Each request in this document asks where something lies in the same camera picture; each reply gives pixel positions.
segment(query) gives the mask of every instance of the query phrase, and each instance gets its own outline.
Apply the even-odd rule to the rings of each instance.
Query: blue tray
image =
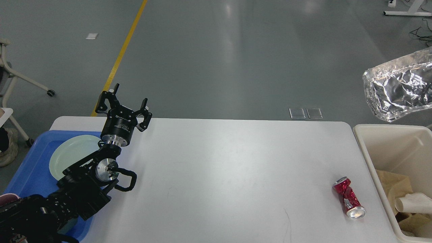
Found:
[[[57,191],[57,180],[51,175],[48,167],[51,155],[66,140],[84,134],[97,137],[101,135],[100,132],[93,131],[47,131],[41,134],[4,193],[15,193],[23,198],[33,194],[46,197]],[[84,221],[81,217],[78,217],[77,224],[67,232],[67,235],[81,241],[89,231],[92,219]]]

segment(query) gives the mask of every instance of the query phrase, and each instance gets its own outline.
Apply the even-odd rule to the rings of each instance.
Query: black cable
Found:
[[[429,0],[426,0],[426,3],[422,4],[422,6],[423,6],[423,5],[427,5],[427,4],[428,4],[428,1],[429,1]],[[424,8],[423,8],[422,6],[420,6],[420,9],[421,9],[421,10],[423,10],[423,11],[426,11],[426,12],[429,12],[429,13],[430,13],[430,11],[427,11],[427,10],[426,10],[426,9],[424,9]]]
[[[431,19],[431,17],[425,17],[422,20],[426,22],[426,26],[427,26],[428,30],[432,32],[432,29],[429,27],[429,23],[428,23],[427,19]],[[424,35],[424,36],[419,35],[418,32],[420,29],[421,29],[421,26],[419,28],[416,28],[415,30],[411,31],[410,34],[417,37],[418,40],[425,42],[427,47],[431,47],[432,46],[432,35]]]
[[[115,172],[119,172],[125,176],[130,176],[130,185],[128,187],[122,187],[120,185],[115,185],[114,188],[121,191],[121,192],[128,192],[131,191],[134,187],[135,184],[137,182],[137,174],[131,170],[127,170],[127,169],[123,169],[123,168],[118,168],[118,167],[113,167],[109,169],[110,171],[115,171]]]

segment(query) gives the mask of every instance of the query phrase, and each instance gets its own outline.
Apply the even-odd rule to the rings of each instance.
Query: can lid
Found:
[[[333,186],[335,186],[335,185],[337,185],[337,184],[339,184],[339,183],[341,183],[341,182],[343,182],[343,181],[345,181],[345,180],[346,180],[346,176],[344,176],[344,177],[340,178],[339,180],[337,180],[337,181],[333,184]]]
[[[348,210],[346,212],[346,214],[348,215],[348,217],[350,217],[352,219],[359,219],[359,218],[362,218],[366,215],[366,210],[364,207],[358,206],[358,207],[353,207],[352,209]]]

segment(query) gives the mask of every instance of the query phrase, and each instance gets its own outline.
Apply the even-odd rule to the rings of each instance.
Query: aluminum foil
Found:
[[[383,121],[432,108],[432,47],[368,69],[363,82],[367,103]]]

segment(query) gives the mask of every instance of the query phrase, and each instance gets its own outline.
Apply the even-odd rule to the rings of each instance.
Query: plate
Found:
[[[100,138],[92,135],[80,135],[62,143],[50,159],[50,172],[56,179],[63,178],[63,170],[78,160],[99,149]]]

